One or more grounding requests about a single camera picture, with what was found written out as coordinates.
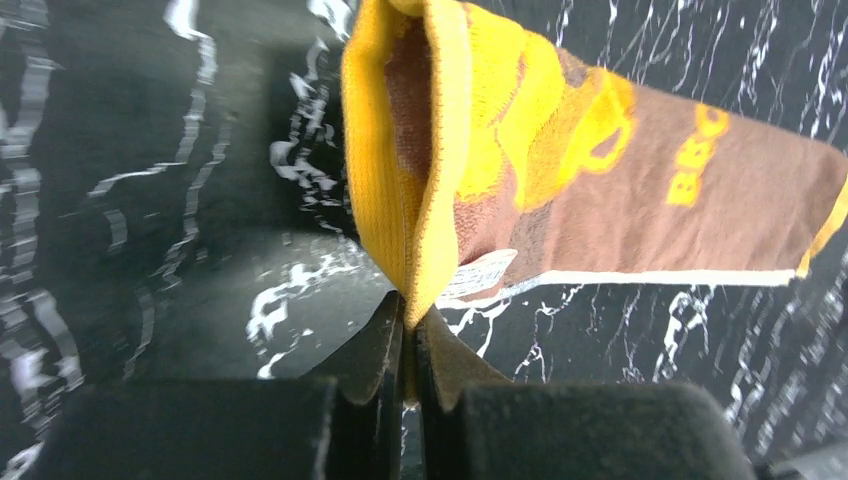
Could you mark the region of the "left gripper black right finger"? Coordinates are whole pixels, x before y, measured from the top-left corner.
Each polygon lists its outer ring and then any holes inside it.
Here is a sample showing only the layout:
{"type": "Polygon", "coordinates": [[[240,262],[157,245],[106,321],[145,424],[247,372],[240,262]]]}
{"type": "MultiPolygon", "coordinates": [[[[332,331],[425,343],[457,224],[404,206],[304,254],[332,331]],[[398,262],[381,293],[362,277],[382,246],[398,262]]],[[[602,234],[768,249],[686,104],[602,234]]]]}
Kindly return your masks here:
{"type": "Polygon", "coordinates": [[[752,479],[716,401],[690,384],[521,384],[431,310],[415,330],[430,479],[752,479]]]}

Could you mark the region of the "brown and yellow cloth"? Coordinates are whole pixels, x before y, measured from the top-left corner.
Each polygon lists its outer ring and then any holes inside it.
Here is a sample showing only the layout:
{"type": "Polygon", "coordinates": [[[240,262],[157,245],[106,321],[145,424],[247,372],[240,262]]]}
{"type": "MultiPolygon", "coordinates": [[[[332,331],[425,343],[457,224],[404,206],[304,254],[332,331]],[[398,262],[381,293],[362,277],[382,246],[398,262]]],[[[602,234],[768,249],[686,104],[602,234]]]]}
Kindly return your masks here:
{"type": "Polygon", "coordinates": [[[341,87],[356,229],[406,334],[538,284],[783,285],[847,217],[841,151],[467,2],[363,2],[341,87]]]}

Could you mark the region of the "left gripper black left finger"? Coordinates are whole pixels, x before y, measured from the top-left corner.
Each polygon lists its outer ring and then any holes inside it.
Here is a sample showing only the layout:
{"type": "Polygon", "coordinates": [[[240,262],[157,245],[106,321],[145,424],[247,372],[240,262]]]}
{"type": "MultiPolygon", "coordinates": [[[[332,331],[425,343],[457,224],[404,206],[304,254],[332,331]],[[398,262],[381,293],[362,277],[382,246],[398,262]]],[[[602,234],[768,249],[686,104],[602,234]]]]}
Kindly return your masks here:
{"type": "Polygon", "coordinates": [[[86,387],[32,479],[396,479],[404,302],[298,378],[86,387]]]}

